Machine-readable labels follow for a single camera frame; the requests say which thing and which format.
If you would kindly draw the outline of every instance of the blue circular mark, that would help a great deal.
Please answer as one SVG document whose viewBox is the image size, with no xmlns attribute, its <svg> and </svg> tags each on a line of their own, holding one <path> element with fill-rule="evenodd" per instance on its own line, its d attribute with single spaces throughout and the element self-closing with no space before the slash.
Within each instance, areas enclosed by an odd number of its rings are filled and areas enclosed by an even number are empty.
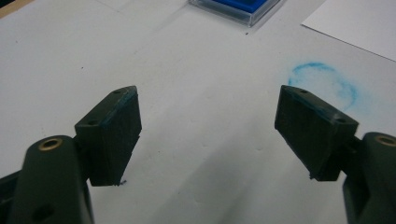
<svg viewBox="0 0 396 224">
<path fill-rule="evenodd" d="M 358 98 L 354 85 L 325 63 L 304 63 L 292 70 L 289 85 L 311 91 L 343 111 L 352 107 Z"/>
</svg>

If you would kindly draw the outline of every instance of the white paper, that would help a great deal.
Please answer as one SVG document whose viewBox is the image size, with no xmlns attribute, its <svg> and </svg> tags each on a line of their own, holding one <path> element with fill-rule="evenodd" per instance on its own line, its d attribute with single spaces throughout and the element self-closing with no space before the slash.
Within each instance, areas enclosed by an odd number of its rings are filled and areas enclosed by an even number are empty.
<svg viewBox="0 0 396 224">
<path fill-rule="evenodd" d="M 327 0 L 303 25 L 396 62 L 395 0 Z"/>
</svg>

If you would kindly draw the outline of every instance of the white table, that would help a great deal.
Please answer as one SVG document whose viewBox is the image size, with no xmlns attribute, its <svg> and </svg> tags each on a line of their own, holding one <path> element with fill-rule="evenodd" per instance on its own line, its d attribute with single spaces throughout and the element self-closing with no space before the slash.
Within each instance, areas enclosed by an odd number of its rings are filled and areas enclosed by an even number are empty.
<svg viewBox="0 0 396 224">
<path fill-rule="evenodd" d="M 287 0 L 251 29 L 186 0 L 40 0 L 4 17 L 0 176 L 136 85 L 141 138 L 127 183 L 91 188 L 96 223 L 346 223 L 345 176 L 310 181 L 274 129 L 279 89 L 343 109 L 358 137 L 396 135 L 396 62 L 301 26 L 323 2 Z"/>
</svg>

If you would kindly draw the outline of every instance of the blue sponge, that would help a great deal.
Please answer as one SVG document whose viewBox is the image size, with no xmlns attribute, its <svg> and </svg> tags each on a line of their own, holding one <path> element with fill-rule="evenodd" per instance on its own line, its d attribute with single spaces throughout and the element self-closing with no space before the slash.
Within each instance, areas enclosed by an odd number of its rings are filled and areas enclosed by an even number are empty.
<svg viewBox="0 0 396 224">
<path fill-rule="evenodd" d="M 243 11 L 253 13 L 267 0 L 213 0 L 229 7 L 235 7 Z"/>
</svg>

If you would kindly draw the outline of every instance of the plastic case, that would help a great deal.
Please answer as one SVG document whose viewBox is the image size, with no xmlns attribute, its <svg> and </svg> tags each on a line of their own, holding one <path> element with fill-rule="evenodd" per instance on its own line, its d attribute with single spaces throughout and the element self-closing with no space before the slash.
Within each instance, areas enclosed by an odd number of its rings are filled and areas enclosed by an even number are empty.
<svg viewBox="0 0 396 224">
<path fill-rule="evenodd" d="M 203 10 L 253 26 L 280 0 L 189 0 Z"/>
</svg>

